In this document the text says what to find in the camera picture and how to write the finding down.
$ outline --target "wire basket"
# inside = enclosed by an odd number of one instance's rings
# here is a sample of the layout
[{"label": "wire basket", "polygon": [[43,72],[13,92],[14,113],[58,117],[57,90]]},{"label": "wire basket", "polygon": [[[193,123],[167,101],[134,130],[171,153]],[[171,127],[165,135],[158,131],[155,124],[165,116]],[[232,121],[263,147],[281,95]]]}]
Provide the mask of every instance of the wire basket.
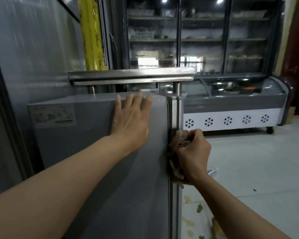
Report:
[{"label": "wire basket", "polygon": [[128,16],[154,17],[154,10],[149,10],[149,9],[128,9]]},{"label": "wire basket", "polygon": [[150,31],[146,31],[146,32],[139,32],[139,31],[135,31],[135,34],[132,36],[132,39],[134,40],[152,40],[154,39],[154,34],[155,32],[150,32]]}]

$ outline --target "caster wheel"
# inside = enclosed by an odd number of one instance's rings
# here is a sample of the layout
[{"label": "caster wheel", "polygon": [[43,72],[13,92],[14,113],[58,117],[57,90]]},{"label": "caster wheel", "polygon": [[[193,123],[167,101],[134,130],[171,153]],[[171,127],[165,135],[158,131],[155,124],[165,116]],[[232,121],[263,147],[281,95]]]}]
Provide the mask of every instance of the caster wheel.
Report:
[{"label": "caster wheel", "polygon": [[268,134],[274,134],[274,132],[275,132],[275,130],[272,126],[268,126],[268,127],[266,127],[266,129],[267,129]]}]

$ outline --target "white floor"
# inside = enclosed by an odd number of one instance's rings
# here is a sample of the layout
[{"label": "white floor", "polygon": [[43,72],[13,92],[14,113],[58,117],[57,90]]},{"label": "white floor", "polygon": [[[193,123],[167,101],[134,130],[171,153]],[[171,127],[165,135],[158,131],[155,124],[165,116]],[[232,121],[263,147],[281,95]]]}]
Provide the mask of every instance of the white floor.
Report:
[{"label": "white floor", "polygon": [[[299,239],[299,116],[291,125],[276,127],[274,135],[256,132],[207,140],[212,145],[208,165],[219,169],[215,179],[288,236]],[[200,204],[203,210],[197,213]],[[211,212],[193,186],[183,189],[182,218],[182,239],[211,237]]]}]

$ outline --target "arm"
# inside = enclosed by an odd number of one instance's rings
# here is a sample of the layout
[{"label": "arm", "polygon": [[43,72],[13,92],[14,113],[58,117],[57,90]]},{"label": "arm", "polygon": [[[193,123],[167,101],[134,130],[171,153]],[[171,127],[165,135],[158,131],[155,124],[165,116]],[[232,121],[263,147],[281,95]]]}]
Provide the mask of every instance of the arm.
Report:
[{"label": "arm", "polygon": [[0,194],[0,239],[60,239],[99,181],[148,138],[151,96],[115,102],[112,134]]},{"label": "arm", "polygon": [[228,239],[290,239],[268,221],[244,205],[207,174],[211,145],[201,130],[190,131],[186,148],[177,149],[181,167],[201,193]]}]

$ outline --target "label sticker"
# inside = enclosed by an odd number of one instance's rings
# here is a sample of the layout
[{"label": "label sticker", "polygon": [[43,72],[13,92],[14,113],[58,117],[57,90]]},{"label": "label sticker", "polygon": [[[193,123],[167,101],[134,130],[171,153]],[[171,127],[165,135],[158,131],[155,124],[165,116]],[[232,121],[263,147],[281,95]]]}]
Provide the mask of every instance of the label sticker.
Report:
[{"label": "label sticker", "polygon": [[36,129],[76,126],[73,104],[33,106],[30,113]]}]

